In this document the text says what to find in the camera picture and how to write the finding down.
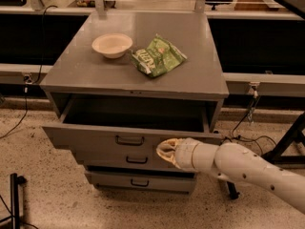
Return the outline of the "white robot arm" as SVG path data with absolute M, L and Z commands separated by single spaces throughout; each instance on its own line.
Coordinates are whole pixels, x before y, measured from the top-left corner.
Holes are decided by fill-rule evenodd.
M 171 138 L 161 142 L 156 152 L 183 171 L 259 186 L 305 213 L 305 177 L 274 166 L 240 144 Z

